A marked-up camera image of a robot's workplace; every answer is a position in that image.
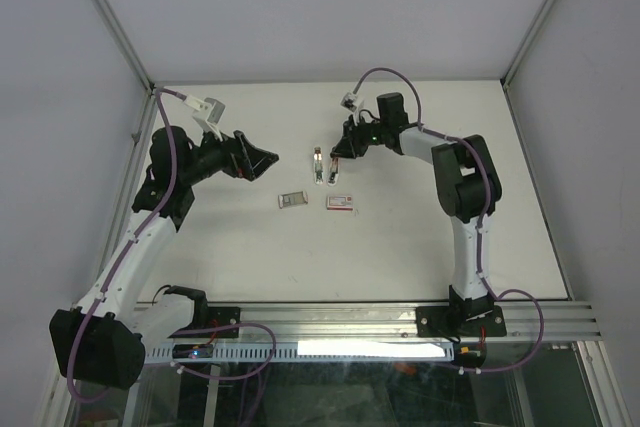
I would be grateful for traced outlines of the white stapler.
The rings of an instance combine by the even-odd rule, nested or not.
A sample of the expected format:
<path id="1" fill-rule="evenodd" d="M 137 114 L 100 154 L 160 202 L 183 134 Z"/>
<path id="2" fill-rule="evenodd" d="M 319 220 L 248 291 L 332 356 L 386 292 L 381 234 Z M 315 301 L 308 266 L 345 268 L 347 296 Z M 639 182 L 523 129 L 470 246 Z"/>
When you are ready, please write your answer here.
<path id="1" fill-rule="evenodd" d="M 322 185 L 324 183 L 324 164 L 322 150 L 319 146 L 316 146 L 313 152 L 313 172 L 314 182 L 317 185 Z"/>

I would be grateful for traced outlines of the red white staple box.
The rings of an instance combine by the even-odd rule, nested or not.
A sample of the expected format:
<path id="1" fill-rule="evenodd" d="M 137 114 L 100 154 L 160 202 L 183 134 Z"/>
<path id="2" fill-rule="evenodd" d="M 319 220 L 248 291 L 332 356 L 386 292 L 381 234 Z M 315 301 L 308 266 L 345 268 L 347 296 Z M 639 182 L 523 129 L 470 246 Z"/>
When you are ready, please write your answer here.
<path id="1" fill-rule="evenodd" d="M 354 200 L 351 195 L 329 195 L 326 208 L 330 211 L 353 211 Z"/>

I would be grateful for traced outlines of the staple box tray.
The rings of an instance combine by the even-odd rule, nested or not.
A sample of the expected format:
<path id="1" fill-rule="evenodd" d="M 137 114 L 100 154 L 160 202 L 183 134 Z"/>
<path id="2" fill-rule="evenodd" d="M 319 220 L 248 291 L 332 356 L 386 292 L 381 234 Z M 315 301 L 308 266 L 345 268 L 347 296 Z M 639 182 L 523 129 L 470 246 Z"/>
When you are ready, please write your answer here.
<path id="1" fill-rule="evenodd" d="M 280 209 L 298 207 L 308 204 L 308 195 L 305 191 L 296 191 L 278 196 L 278 206 Z"/>

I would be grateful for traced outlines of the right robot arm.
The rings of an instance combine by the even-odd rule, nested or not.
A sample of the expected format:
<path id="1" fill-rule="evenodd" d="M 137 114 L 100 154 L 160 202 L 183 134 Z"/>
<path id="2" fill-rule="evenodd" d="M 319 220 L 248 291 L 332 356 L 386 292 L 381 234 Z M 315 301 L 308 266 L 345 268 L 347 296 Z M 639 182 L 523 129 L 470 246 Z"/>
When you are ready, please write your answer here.
<path id="1" fill-rule="evenodd" d="M 455 332 L 471 333 L 495 302 L 484 267 L 484 241 L 502 187 L 485 139 L 447 136 L 411 123 L 398 92 L 377 98 L 378 114 L 370 121 L 363 119 L 363 101 L 355 93 L 347 93 L 341 105 L 349 117 L 331 150 L 333 158 L 357 159 L 369 147 L 383 145 L 433 167 L 438 201 L 451 220 L 454 239 L 447 321 Z"/>

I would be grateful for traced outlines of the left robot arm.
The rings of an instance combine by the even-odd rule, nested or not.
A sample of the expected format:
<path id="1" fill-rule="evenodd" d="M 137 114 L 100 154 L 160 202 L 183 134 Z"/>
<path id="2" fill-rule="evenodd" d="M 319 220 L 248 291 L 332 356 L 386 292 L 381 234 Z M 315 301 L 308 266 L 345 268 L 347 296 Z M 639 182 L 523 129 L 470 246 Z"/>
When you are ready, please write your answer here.
<path id="1" fill-rule="evenodd" d="M 120 245 L 84 297 L 50 321 L 58 368 L 69 386 L 84 381 L 127 389 L 150 350 L 180 330 L 194 336 L 211 327 L 202 290 L 171 285 L 142 313 L 135 311 L 138 298 L 193 206 L 197 183 L 217 173 L 252 182 L 279 160 L 239 130 L 221 137 L 206 133 L 194 144 L 178 126 L 154 132 L 149 155 Z"/>

